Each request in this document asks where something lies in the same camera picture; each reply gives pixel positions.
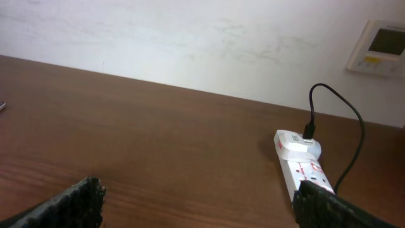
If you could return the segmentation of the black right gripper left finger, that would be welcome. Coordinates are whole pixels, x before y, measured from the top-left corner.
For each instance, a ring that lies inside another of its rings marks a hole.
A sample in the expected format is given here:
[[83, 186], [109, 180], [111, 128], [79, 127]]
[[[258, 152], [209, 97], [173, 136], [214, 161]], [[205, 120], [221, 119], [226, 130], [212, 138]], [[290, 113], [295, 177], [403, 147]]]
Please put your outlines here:
[[1, 221], [1, 228], [99, 228], [106, 187], [86, 177], [62, 193]]

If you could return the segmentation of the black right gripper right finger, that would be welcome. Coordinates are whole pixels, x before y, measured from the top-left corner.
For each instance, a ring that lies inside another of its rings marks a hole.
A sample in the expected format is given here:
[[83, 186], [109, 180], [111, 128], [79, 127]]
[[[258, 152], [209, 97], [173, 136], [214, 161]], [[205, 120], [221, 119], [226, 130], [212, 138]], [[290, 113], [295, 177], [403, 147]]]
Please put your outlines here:
[[395, 228], [309, 180], [294, 192], [292, 207], [300, 228]]

